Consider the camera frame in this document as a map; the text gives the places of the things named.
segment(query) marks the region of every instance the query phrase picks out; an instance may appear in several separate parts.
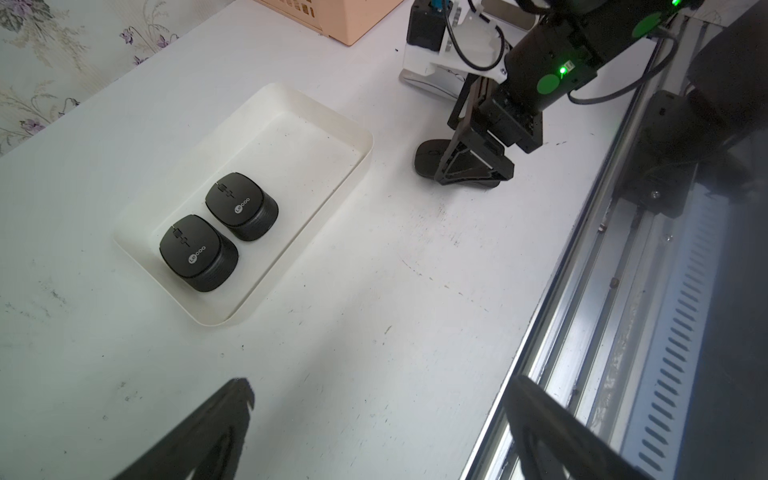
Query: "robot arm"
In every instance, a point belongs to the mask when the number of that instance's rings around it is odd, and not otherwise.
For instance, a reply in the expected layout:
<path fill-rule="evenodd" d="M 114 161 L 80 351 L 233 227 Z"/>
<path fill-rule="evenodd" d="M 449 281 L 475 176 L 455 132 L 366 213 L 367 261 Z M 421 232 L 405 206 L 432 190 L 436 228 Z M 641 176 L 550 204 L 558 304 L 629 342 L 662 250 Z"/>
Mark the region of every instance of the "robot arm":
<path fill-rule="evenodd" d="M 603 65 L 692 0 L 549 0 L 550 8 L 534 5 L 531 0 L 520 1 L 521 8 L 541 15 L 540 20 L 503 56 L 503 62 L 487 71 L 468 68 L 465 62 L 462 67 L 461 58 L 453 58 L 450 49 L 455 50 L 459 43 L 462 50 L 475 53 L 481 49 L 474 45 L 485 45 L 485 65 L 490 65 L 493 53 L 488 45 L 493 43 L 489 42 L 495 40 L 501 48 L 501 36 L 492 38 L 487 33 L 492 29 L 482 18 L 482 7 L 472 11 L 474 5 L 468 4 L 470 12 L 464 12 L 467 16 L 459 24 L 462 1 L 445 3 L 449 15 L 437 8 L 442 0 L 415 1 L 409 49 L 427 50 L 433 57 L 435 53 L 442 55 L 437 65 L 453 60 L 456 65 L 450 67 L 463 69 L 468 75 L 449 121 L 456 130 L 453 139 L 424 142 L 416 153 L 416 171 L 440 184 L 468 181 L 495 187 L 514 174 L 514 164 L 504 156 L 505 146 L 517 144 L 525 153 L 541 146 L 541 116 L 546 107 L 587 84 Z M 451 24 L 446 24 L 445 18 L 452 19 Z M 465 48 L 462 42 L 475 31 L 470 25 L 477 32 L 486 31 L 486 38 Z M 449 29 L 452 35 L 446 34 Z M 459 120 L 465 103 L 467 113 Z"/>

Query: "computer mouse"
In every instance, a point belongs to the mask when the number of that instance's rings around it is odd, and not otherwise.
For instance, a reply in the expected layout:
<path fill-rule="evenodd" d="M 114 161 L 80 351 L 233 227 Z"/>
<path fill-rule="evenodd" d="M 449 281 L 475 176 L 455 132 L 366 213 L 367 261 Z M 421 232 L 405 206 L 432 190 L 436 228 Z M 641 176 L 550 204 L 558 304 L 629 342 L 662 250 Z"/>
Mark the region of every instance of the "computer mouse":
<path fill-rule="evenodd" d="M 224 283 L 239 258 L 232 240 L 197 215 L 187 215 L 168 229 L 160 240 L 160 255 L 198 292 Z"/>
<path fill-rule="evenodd" d="M 246 242 L 261 238 L 277 220 L 277 202 L 256 182 L 237 172 L 216 182 L 205 204 L 235 237 Z"/>

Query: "wall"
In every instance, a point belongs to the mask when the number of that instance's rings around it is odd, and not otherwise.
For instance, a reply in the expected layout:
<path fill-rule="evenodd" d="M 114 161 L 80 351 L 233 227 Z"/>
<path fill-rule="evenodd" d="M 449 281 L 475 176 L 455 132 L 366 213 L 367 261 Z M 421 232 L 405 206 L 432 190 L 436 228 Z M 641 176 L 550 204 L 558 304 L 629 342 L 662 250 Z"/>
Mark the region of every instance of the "wall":
<path fill-rule="evenodd" d="M 0 155 L 231 1 L 0 0 Z"/>

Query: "mouse scroll wheel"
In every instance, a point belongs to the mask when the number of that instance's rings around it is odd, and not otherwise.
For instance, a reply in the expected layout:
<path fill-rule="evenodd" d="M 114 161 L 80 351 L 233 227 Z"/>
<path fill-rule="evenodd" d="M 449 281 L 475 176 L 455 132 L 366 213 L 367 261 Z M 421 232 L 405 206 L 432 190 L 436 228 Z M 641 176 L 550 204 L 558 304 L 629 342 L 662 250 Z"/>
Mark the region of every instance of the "mouse scroll wheel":
<path fill-rule="evenodd" d="M 179 239 L 179 241 L 184 245 L 186 245 L 187 247 L 190 246 L 189 240 L 186 237 L 184 237 L 184 234 L 181 233 L 181 230 L 174 228 L 174 237 Z"/>
<path fill-rule="evenodd" d="M 227 196 L 227 197 L 234 197 L 235 196 L 235 194 L 232 193 L 232 190 L 227 188 L 227 185 L 217 184 L 217 188 L 219 189 L 219 191 L 224 192 L 224 195 Z"/>

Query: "table surface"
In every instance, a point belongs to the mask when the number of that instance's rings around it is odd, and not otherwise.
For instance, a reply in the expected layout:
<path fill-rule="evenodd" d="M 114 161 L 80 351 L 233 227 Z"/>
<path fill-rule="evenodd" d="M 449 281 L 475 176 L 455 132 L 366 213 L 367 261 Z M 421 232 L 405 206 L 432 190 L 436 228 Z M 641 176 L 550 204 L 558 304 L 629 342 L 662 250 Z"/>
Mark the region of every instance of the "table surface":
<path fill-rule="evenodd" d="M 408 13 L 347 48 L 237 0 L 0 159 L 0 478 L 110 478 L 233 377 L 239 478 L 460 476 L 630 96 L 560 100 L 513 180 L 441 187 L 412 156 L 452 105 L 398 79 Z M 370 129 L 371 170 L 252 318 L 198 326 L 114 225 L 273 81 Z"/>

